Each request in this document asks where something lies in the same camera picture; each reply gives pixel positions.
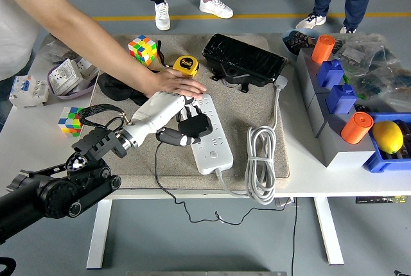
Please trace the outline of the person's right hand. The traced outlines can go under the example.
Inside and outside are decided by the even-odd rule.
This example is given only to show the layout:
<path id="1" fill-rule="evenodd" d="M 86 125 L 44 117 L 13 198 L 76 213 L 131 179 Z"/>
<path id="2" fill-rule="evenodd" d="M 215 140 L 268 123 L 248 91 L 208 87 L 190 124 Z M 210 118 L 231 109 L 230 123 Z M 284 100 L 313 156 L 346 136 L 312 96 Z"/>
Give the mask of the person's right hand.
<path id="1" fill-rule="evenodd" d="M 164 91 L 200 99 L 207 88 L 194 79 L 184 77 L 179 71 L 166 70 L 150 72 L 139 90 L 148 98 L 156 92 Z"/>

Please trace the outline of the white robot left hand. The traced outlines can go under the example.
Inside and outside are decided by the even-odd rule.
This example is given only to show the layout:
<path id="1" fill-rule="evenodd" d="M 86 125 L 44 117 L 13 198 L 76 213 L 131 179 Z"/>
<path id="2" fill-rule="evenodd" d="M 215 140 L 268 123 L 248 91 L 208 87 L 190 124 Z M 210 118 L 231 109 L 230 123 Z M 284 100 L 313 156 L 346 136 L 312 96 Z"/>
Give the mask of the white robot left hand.
<path id="1" fill-rule="evenodd" d="M 135 148 L 140 147 L 149 134 L 155 134 L 196 99 L 172 92 L 156 92 L 132 116 L 131 124 L 123 127 L 123 134 Z"/>

